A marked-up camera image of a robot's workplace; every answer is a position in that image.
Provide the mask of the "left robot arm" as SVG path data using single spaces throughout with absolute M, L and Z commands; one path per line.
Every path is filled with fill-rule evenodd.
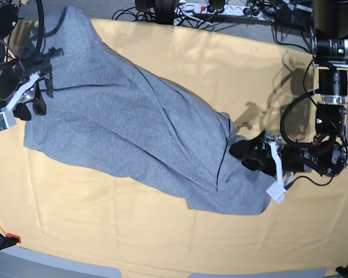
M 318 78 L 318 87 L 295 98 L 280 120 L 279 136 L 263 131 L 252 140 L 240 140 L 229 153 L 250 170 L 268 175 L 278 173 L 273 152 L 281 159 L 285 173 L 308 173 L 333 177 L 348 164 L 348 1 L 313 1 L 309 23 L 312 60 L 307 67 Z M 289 138 L 286 121 L 303 100 L 321 96 L 316 107 L 312 142 Z

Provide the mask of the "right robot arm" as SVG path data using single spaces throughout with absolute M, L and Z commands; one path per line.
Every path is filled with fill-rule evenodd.
M 39 82 L 49 79 L 47 72 L 36 71 L 40 49 L 45 37 L 44 7 L 36 1 L 38 32 L 35 48 L 30 56 L 21 58 L 9 45 L 16 28 L 22 1 L 0 1 L 0 113 L 7 109 L 15 118 L 31 120 L 27 107 L 32 104 L 35 115 L 46 115 L 46 104 L 40 93 Z

